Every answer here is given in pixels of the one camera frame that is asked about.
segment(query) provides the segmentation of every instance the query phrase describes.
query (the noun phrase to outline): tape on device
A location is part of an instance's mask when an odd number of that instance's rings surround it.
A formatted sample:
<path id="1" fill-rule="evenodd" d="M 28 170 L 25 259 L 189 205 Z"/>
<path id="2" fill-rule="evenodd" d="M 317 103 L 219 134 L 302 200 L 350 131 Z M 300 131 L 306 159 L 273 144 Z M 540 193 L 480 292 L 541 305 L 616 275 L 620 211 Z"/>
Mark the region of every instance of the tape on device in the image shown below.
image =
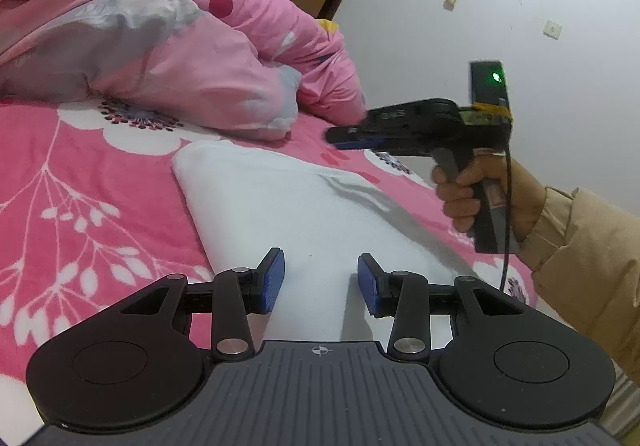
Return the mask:
<path id="1" fill-rule="evenodd" d="M 507 199 L 499 182 L 492 181 L 490 184 L 485 186 L 484 190 L 486 192 L 486 200 L 489 204 L 489 208 L 493 210 L 494 208 L 507 206 Z"/>

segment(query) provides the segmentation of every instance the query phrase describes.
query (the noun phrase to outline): yellow pattern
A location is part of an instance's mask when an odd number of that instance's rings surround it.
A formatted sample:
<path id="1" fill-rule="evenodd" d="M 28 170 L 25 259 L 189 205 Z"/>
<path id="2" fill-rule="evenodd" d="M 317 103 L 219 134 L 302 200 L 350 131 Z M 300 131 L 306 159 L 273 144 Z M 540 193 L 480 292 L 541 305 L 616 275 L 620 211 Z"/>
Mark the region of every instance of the yellow pattern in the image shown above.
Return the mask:
<path id="1" fill-rule="evenodd" d="M 336 24 L 332 20 L 318 19 L 318 24 L 320 24 L 322 26 L 322 29 L 324 29 L 330 35 L 333 35 L 338 30 L 338 24 Z"/>
<path id="2" fill-rule="evenodd" d="M 504 116 L 507 119 L 513 120 L 511 111 L 507 107 L 502 107 L 500 105 L 489 105 L 488 103 L 474 103 L 471 106 L 477 111 Z"/>

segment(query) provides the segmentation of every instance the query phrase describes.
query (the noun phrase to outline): metal pivot screw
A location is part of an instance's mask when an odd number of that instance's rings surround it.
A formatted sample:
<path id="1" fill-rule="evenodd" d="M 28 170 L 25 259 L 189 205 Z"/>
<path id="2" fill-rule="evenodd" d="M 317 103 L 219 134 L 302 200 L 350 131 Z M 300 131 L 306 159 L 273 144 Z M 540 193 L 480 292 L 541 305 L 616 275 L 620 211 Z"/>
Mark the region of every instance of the metal pivot screw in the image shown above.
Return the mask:
<path id="1" fill-rule="evenodd" d="M 249 348 L 249 344 L 241 340 L 240 338 L 227 338 L 219 341 L 216 349 L 220 354 L 227 354 L 228 356 L 235 356 L 236 354 L 242 354 Z"/>
<path id="2" fill-rule="evenodd" d="M 424 341 L 418 338 L 400 338 L 394 343 L 394 349 L 402 354 L 417 354 L 427 348 Z"/>

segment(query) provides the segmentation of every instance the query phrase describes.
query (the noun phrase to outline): wall socket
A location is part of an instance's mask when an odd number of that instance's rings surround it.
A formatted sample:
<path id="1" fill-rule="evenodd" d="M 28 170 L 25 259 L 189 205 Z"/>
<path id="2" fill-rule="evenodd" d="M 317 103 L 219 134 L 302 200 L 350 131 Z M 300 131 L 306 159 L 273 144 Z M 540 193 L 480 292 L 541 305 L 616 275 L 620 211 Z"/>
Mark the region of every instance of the wall socket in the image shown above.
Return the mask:
<path id="1" fill-rule="evenodd" d="M 556 24 L 555 22 L 551 22 L 548 20 L 545 25 L 545 33 L 546 36 L 550 36 L 551 38 L 555 38 L 556 40 L 560 38 L 560 33 L 562 33 L 562 26 L 560 24 Z"/>

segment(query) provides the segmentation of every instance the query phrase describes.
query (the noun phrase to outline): pink bedsheet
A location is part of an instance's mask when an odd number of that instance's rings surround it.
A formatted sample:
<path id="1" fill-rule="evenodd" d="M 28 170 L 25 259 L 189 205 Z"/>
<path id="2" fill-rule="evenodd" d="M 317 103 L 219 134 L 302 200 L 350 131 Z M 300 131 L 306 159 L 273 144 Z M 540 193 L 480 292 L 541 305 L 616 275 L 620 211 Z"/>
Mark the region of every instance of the pink bedsheet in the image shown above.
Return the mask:
<path id="1" fill-rule="evenodd" d="M 218 134 L 100 100 L 0 100 L 0 121 L 0 374 L 24 379 L 37 346 L 159 277 L 178 272 L 210 280 L 171 159 L 190 141 Z M 424 181 L 389 156 L 328 148 L 328 126 L 301 115 L 290 137 L 261 146 L 359 173 L 481 278 L 499 276 L 501 258 L 476 255 Z M 529 272 L 516 259 L 508 288 L 535 305 Z M 197 344 L 206 345 L 208 331 L 206 318 L 194 319 Z"/>

